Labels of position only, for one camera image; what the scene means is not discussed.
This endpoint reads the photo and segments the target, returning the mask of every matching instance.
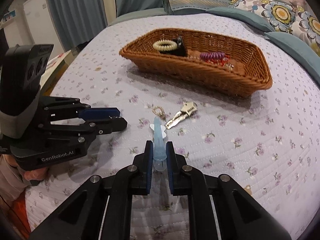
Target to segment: basket rim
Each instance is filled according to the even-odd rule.
[[[247,44],[250,44],[252,46],[254,46],[255,48],[258,49],[258,53],[259,53],[259,56],[260,58],[262,59],[263,61],[263,68],[264,68],[264,73],[266,75],[266,78],[263,78],[263,79],[255,79],[254,77],[250,77],[250,76],[247,76],[247,75],[241,75],[239,73],[235,73],[233,70],[231,71],[228,71],[228,70],[225,70],[223,68],[219,68],[217,66],[214,66],[210,63],[207,63],[207,62],[204,62],[204,61],[201,61],[199,59],[194,59],[194,58],[188,58],[188,57],[179,57],[179,56],[175,56],[175,55],[168,55],[168,54],[158,54],[158,53],[155,53],[155,52],[141,52],[141,51],[134,51],[134,50],[129,50],[128,48],[137,42],[138,39],[144,37],[144,36],[147,36],[147,35],[150,35],[152,33],[155,33],[155,32],[160,32],[162,30],[166,30],[166,31],[191,31],[191,32],[201,32],[205,35],[220,35],[220,36],[224,36],[224,37],[228,37],[228,38],[232,38],[232,39],[236,39],[236,40],[239,40],[241,42],[245,42]],[[255,83],[258,83],[258,84],[267,84],[269,82],[271,82],[272,84],[272,77],[271,77],[271,73],[270,73],[270,69],[268,67],[268,63],[263,55],[263,52],[261,51],[261,49],[254,43],[252,42],[249,42],[249,41],[246,41],[246,40],[242,40],[242,39],[239,39],[239,38],[236,38],[236,37],[232,37],[232,36],[227,36],[227,35],[223,35],[223,34],[219,34],[219,33],[210,33],[210,32],[203,32],[203,31],[198,31],[198,30],[191,30],[191,29],[181,29],[181,28],[159,28],[159,29],[154,29],[154,30],[151,30],[139,37],[137,37],[136,39],[134,39],[133,41],[129,42],[128,44],[126,44],[123,48],[120,49],[119,51],[119,54],[124,57],[125,54],[130,54],[132,56],[134,55],[145,55],[145,56],[150,56],[150,57],[157,57],[157,58],[172,58],[172,59],[175,59],[175,60],[179,60],[179,61],[188,61],[190,63],[193,63],[193,64],[197,64],[197,65],[203,65],[203,66],[206,66],[206,67],[209,67],[209,68],[214,68],[216,71],[218,72],[222,72],[222,73],[232,73],[234,76],[238,76],[238,77],[241,77],[241,78],[246,78],[250,81],[253,81]]]

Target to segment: cream spiral hair tie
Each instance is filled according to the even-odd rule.
[[[177,49],[177,47],[177,43],[169,40],[160,40],[153,44],[153,48],[159,51],[171,51]]]

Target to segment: white refrigerator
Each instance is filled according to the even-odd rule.
[[[28,0],[24,12],[35,44],[53,44],[52,59],[65,52],[53,25],[46,0]]]

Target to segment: bed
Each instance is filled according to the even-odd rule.
[[[220,33],[256,44],[268,62],[273,86],[247,99],[231,98],[145,75],[119,56],[128,42],[165,27]],[[170,118],[184,101],[196,102],[198,112],[167,130],[166,139],[188,164],[204,174],[232,176],[292,239],[300,236],[319,208],[319,88],[290,56],[243,22],[197,14],[155,16],[107,27],[78,55],[51,95],[77,97],[93,107],[118,107],[128,128],[99,136],[86,157],[53,166],[46,181],[26,191],[32,230],[91,175],[113,175],[143,152],[146,140],[152,139],[154,106],[161,106]],[[133,198],[131,238],[188,239],[186,199],[171,196],[164,177],[154,178],[148,197]]]

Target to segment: sleeve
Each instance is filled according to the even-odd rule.
[[[10,166],[0,155],[0,195],[10,205],[28,186],[22,177],[23,171]]]

